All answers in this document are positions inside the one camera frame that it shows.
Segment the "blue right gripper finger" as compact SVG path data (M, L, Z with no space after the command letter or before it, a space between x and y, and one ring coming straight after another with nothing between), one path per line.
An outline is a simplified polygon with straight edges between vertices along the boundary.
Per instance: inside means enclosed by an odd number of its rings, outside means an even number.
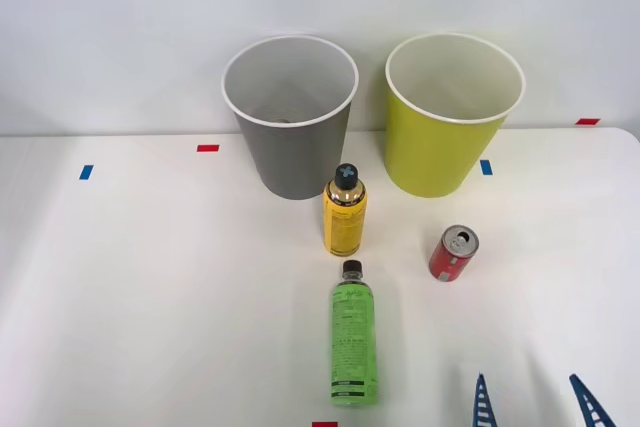
M473 404L473 427L497 427L484 375L478 375Z
M569 381L578 400L585 426L615 427L615 423L611 417L583 381L576 374L571 374Z

